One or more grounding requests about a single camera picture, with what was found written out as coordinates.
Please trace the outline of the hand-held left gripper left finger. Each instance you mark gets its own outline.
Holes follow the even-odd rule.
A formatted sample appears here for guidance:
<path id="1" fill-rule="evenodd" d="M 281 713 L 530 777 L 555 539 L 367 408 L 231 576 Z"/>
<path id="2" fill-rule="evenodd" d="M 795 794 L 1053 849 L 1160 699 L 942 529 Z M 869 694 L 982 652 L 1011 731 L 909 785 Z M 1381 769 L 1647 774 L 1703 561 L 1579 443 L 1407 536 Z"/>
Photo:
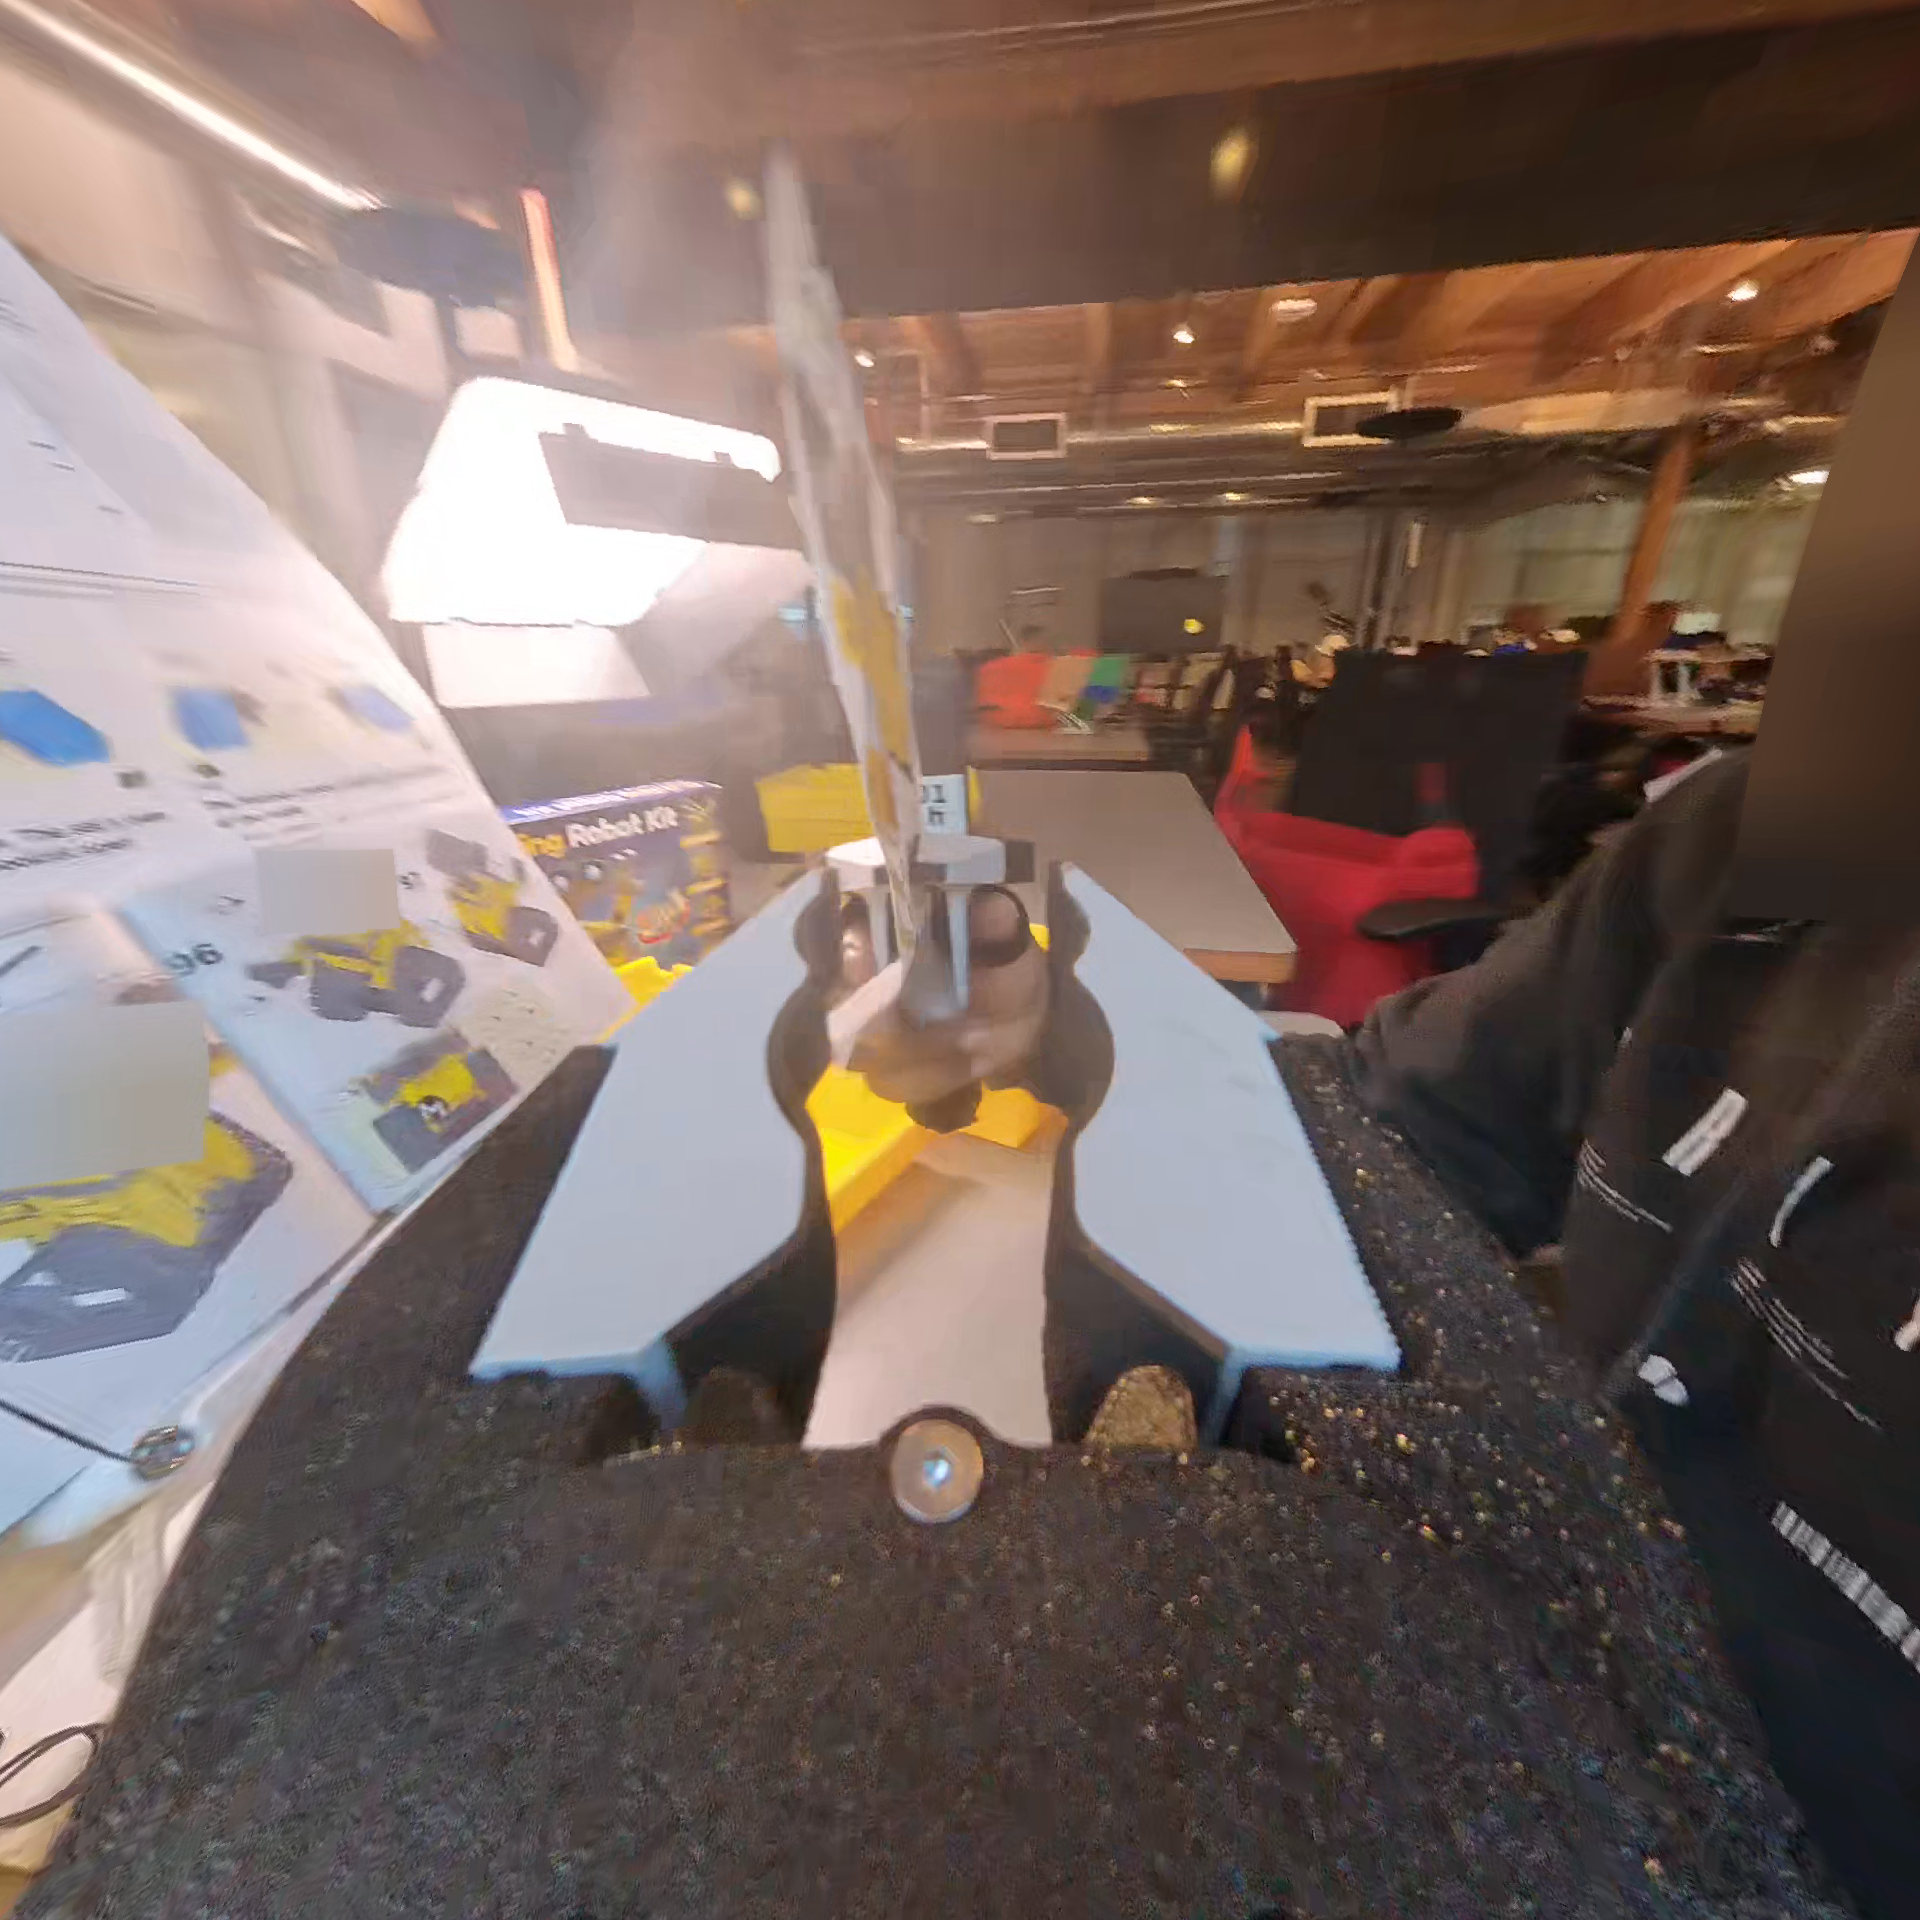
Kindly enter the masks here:
<path id="1" fill-rule="evenodd" d="M 837 883 L 813 870 L 618 1031 L 474 1383 L 622 1379 L 671 1435 L 733 1371 L 803 1439 L 837 1315 L 805 1097 L 838 953 Z"/>

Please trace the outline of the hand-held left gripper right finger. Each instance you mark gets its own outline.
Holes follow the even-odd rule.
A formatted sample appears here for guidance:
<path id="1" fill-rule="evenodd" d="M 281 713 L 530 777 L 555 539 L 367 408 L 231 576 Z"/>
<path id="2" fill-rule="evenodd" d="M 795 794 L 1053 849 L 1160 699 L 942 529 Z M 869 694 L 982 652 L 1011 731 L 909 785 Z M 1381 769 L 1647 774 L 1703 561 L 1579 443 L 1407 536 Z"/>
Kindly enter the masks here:
<path id="1" fill-rule="evenodd" d="M 1040 1259 L 1050 1438 L 1164 1368 L 1197 1438 L 1251 1371 L 1395 1379 L 1402 1341 L 1271 1026 L 1072 861 L 1045 886 L 1040 1095 L 1064 1114 Z"/>

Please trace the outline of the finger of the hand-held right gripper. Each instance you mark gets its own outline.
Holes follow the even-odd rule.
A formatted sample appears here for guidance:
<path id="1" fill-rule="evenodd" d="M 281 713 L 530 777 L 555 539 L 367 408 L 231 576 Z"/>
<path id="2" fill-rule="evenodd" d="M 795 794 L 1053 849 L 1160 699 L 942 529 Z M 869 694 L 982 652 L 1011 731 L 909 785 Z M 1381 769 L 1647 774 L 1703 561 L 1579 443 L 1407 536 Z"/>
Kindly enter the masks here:
<path id="1" fill-rule="evenodd" d="M 829 991 L 829 1060 L 853 1069 L 866 1034 L 898 1010 L 904 956 L 882 844 L 829 849 L 837 892 L 837 979 Z"/>
<path id="2" fill-rule="evenodd" d="M 909 956 L 909 1031 L 958 1022 L 974 1002 L 974 899 L 1019 905 L 1034 880 L 1032 839 L 921 837 L 909 861 L 915 949 Z"/>

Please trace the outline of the white sticker sheet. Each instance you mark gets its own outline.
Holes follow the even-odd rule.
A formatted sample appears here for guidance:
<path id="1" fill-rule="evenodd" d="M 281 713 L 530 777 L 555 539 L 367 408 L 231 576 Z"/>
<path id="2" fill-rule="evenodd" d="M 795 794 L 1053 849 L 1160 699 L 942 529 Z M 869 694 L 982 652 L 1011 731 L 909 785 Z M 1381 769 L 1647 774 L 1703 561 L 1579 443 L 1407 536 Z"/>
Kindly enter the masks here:
<path id="1" fill-rule="evenodd" d="M 799 168 L 785 144 L 765 160 L 761 203 L 785 472 L 813 567 L 829 684 L 889 883 L 892 953 L 909 965 L 921 943 L 910 883 L 921 844 L 921 748 L 898 596 L 898 512 L 869 435 L 866 389 Z"/>

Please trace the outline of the robot model instruction booklet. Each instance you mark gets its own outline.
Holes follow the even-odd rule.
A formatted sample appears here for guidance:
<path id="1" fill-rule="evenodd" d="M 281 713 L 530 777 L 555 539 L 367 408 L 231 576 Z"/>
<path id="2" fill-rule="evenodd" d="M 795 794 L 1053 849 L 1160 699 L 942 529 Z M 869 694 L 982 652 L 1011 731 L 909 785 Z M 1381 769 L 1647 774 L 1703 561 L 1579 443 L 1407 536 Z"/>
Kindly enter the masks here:
<path id="1" fill-rule="evenodd" d="M 3 916 L 3 1384 L 121 1429 L 251 1368 L 622 1002 L 500 837 Z"/>

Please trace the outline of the person's right forearm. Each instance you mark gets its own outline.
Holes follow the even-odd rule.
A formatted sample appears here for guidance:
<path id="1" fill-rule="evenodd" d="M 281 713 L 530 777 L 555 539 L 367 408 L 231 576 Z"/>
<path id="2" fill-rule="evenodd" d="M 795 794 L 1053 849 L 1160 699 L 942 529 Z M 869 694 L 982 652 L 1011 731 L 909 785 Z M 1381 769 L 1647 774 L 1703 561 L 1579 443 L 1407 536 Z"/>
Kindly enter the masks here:
<path id="1" fill-rule="evenodd" d="M 1624 1034 L 1721 927 L 1746 769 L 1701 760 L 1480 959 L 1374 1002 L 1348 1043 L 1362 1106 L 1509 1254 L 1556 1240 Z"/>

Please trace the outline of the person's right hand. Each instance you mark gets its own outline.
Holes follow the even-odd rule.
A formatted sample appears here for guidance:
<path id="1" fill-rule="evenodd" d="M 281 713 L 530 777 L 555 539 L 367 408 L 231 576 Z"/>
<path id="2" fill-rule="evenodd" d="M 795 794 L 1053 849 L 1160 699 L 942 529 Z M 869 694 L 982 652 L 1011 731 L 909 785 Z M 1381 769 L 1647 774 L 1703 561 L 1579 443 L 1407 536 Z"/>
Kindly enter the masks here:
<path id="1" fill-rule="evenodd" d="M 1021 1089 L 1047 1018 L 1047 956 L 1001 886 L 965 905 L 965 1002 L 910 1016 L 901 999 L 853 1043 L 850 1070 L 929 1134 L 977 1125 L 987 1090 Z"/>

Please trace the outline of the yellow plastic storage bin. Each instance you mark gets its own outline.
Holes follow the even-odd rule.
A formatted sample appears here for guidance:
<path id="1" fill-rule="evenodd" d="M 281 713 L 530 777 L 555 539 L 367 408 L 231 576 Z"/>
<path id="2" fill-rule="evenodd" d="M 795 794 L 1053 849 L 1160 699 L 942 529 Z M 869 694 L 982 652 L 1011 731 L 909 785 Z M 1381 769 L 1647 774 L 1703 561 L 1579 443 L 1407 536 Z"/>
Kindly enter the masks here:
<path id="1" fill-rule="evenodd" d="M 537 1222 L 530 1260 L 604 1237 L 671 1301 L 843 1229 L 933 1134 L 829 1060 L 822 986 L 789 925 L 743 925 L 704 965 L 613 967 L 638 1010 Z"/>
<path id="2" fill-rule="evenodd" d="M 866 785 L 853 760 L 808 760 L 754 782 L 761 837 L 770 856 L 822 856 L 875 834 Z"/>

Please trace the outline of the grey background table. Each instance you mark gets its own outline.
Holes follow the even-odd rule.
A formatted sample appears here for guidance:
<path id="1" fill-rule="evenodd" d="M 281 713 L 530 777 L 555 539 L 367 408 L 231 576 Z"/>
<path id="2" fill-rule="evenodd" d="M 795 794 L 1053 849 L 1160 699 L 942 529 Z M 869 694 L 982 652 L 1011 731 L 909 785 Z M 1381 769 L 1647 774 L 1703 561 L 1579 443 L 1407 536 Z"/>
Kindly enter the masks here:
<path id="1" fill-rule="evenodd" d="M 978 823 L 1032 844 L 1038 883 L 1077 865 L 1135 922 L 1232 986 L 1291 986 L 1300 949 L 1229 837 L 1173 772 L 982 772 Z"/>

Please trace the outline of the colourful folding panels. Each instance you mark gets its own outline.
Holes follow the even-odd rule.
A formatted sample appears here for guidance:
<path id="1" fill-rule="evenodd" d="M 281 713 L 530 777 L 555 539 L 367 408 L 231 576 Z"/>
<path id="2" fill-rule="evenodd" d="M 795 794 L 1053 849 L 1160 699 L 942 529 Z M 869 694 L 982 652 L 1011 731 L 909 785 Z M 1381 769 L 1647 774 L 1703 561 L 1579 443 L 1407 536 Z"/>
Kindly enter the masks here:
<path id="1" fill-rule="evenodd" d="M 1094 736 L 1121 725 L 1133 707 L 1140 658 L 1066 652 L 1045 669 L 1038 710 L 1062 736 Z"/>

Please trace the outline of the blue printed cardboard box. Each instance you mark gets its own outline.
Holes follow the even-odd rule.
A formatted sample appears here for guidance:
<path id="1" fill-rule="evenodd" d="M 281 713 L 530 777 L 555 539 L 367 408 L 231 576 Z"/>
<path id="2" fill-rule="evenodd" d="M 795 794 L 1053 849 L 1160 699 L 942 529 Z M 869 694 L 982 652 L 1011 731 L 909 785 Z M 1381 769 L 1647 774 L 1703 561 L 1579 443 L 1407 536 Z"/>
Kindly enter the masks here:
<path id="1" fill-rule="evenodd" d="M 648 782 L 507 807 L 521 853 L 610 967 L 693 967 L 732 927 L 721 786 Z"/>

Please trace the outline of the white studio light panel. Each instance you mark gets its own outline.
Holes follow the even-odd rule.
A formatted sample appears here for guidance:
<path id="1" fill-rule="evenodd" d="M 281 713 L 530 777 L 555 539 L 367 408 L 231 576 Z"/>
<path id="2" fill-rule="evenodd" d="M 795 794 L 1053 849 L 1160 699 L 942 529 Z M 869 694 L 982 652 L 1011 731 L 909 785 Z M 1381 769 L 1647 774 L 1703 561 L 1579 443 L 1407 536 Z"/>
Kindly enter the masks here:
<path id="1" fill-rule="evenodd" d="M 586 710 L 704 684 L 803 610 L 813 567 L 775 441 L 475 375 L 377 586 L 441 710 Z"/>

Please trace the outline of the black background office chair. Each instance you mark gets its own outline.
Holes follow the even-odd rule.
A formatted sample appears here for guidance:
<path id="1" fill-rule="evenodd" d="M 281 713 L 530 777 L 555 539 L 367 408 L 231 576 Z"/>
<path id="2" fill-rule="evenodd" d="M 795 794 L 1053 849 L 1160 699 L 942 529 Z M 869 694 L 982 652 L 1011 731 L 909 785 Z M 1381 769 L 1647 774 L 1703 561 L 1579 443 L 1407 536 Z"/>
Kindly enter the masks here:
<path id="1" fill-rule="evenodd" d="M 1476 899 L 1441 902 L 1428 892 L 1415 905 L 1377 907 L 1362 925 L 1372 941 L 1428 941 L 1438 970 L 1451 973 L 1527 911 L 1526 865 L 1585 673 L 1579 649 L 1342 652 L 1302 722 L 1286 809 L 1384 837 L 1464 830 L 1480 858 Z"/>

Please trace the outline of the person in black hoodie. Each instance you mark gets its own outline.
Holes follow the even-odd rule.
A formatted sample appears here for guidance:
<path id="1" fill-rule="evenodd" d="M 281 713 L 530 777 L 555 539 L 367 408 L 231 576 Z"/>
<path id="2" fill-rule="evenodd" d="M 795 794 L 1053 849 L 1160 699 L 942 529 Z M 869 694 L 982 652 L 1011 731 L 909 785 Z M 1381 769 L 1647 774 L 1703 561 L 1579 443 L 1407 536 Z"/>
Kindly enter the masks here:
<path id="1" fill-rule="evenodd" d="M 1569 1326 L 1836 1879 L 1918 1917 L 1918 927 L 1734 916 L 1739 801 L 1717 759 L 1615 844 L 1653 959 L 1574 1164 Z"/>

